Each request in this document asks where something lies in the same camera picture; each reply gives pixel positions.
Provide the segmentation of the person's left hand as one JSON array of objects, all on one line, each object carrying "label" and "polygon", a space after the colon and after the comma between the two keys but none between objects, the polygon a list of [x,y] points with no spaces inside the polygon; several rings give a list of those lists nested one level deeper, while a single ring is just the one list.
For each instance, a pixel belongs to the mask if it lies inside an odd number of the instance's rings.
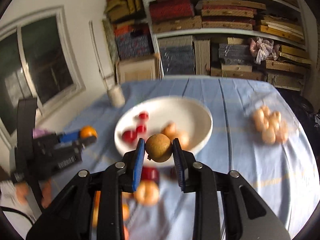
[{"label": "person's left hand", "polygon": [[[45,136],[49,134],[47,130],[42,129],[34,129],[33,130],[33,138],[39,138],[42,136]],[[27,201],[27,195],[29,194],[29,186],[27,183],[18,183],[15,185],[15,192],[17,200],[20,204],[26,205],[28,203]],[[47,208],[49,204],[52,202],[52,185],[51,185],[51,179],[48,179],[42,184],[42,207]]]}]

